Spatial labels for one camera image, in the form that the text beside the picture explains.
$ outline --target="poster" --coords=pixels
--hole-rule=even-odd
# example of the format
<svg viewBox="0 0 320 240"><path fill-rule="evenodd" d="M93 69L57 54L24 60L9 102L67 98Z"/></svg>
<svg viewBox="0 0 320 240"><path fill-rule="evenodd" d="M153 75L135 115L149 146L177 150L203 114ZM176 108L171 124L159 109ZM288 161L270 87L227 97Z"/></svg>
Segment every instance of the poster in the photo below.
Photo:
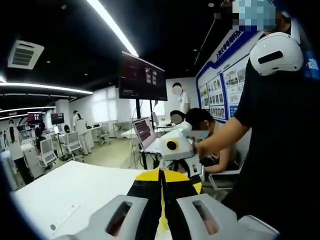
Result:
<svg viewBox="0 0 320 240"><path fill-rule="evenodd" d="M207 90L211 115L218 120L227 120L225 111L226 99L220 75L217 75L207 83Z"/></svg>
<svg viewBox="0 0 320 240"><path fill-rule="evenodd" d="M208 97L208 90L207 85L203 85L200 87L200 98L201 98L201 106L203 108L209 107L209 97Z"/></svg>
<svg viewBox="0 0 320 240"><path fill-rule="evenodd" d="M235 115L240 102L241 94L245 84L248 59L249 56L240 60L223 72L229 118L232 118Z"/></svg>

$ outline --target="white vr headset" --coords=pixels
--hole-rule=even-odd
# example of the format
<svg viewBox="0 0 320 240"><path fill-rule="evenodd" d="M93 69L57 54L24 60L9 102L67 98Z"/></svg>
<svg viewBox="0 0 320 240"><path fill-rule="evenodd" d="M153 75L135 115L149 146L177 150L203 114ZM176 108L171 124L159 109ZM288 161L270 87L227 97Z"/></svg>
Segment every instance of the white vr headset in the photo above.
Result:
<svg viewBox="0 0 320 240"><path fill-rule="evenodd" d="M292 20L291 35L275 32L255 44L249 54L251 64L261 76L269 76L278 71L299 71L304 64L300 43L298 24Z"/></svg>

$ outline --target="air vent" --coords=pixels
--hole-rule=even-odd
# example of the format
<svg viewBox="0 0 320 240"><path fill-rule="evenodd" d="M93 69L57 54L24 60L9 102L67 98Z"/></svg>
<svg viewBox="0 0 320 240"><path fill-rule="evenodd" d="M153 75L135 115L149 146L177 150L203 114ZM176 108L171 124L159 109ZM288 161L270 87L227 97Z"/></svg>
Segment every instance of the air vent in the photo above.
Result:
<svg viewBox="0 0 320 240"><path fill-rule="evenodd" d="M8 59L8 68L34 69L44 47L35 43L15 41Z"/></svg>

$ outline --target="ceiling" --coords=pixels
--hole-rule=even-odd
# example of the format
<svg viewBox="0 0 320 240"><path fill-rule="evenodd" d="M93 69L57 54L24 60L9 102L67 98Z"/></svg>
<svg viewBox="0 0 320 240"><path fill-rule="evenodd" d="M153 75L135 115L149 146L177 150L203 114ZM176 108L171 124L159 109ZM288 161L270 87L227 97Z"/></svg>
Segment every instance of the ceiling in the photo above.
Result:
<svg viewBox="0 0 320 240"><path fill-rule="evenodd" d="M215 13L222 11L223 0L99 1L139 57L164 69L167 79L194 77L231 29L223 18L211 29ZM5 21L6 32L1 34L0 46L0 75L7 82L87 91L116 84L121 52L128 50L86 0L7 2L10 6L2 9L12 18ZM34 69L7 67L15 40L44 47ZM59 99L21 94L59 95L69 99L85 96L51 89L0 86L1 94L0 109L3 110L53 106Z"/></svg>

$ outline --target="white chair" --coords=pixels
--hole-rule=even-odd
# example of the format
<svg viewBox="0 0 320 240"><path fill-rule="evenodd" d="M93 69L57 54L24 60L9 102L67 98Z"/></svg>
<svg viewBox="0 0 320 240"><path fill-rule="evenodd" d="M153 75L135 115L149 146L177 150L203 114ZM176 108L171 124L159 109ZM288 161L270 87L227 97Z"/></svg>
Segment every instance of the white chair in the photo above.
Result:
<svg viewBox="0 0 320 240"><path fill-rule="evenodd" d="M72 157L68 161L71 161L71 160L74 161L78 159L84 163L85 162L84 156L75 154L76 151L83 149L79 141L78 132L73 131L73 132L67 133L65 135L65 140L66 140L66 144L63 144L63 146L66 148L68 154L72 155Z"/></svg>
<svg viewBox="0 0 320 240"><path fill-rule="evenodd" d="M109 145L111 144L110 141L110 132L109 132L109 123L108 122L104 122L101 125L101 131L100 134L98 134L98 138L101 140L100 144L104 144L104 143L108 143Z"/></svg>
<svg viewBox="0 0 320 240"><path fill-rule="evenodd" d="M40 158L39 165L43 168L48 167L58 159L55 155L51 138L40 142L40 152L40 156L37 157Z"/></svg>
<svg viewBox="0 0 320 240"><path fill-rule="evenodd" d="M239 175L242 167L244 165L244 162L247 158L247 153L249 150L250 145L250 139L251 139L251 129L236 143L236 149L239 151L240 154L240 163L239 163L239 169L237 170L230 170L230 171L224 171L220 173L212 173L209 175L209 181L214 189L214 198L218 196L218 193L221 191L229 191L232 189L234 182L229 181L217 181L214 179L215 176L232 176L232 175Z"/></svg>

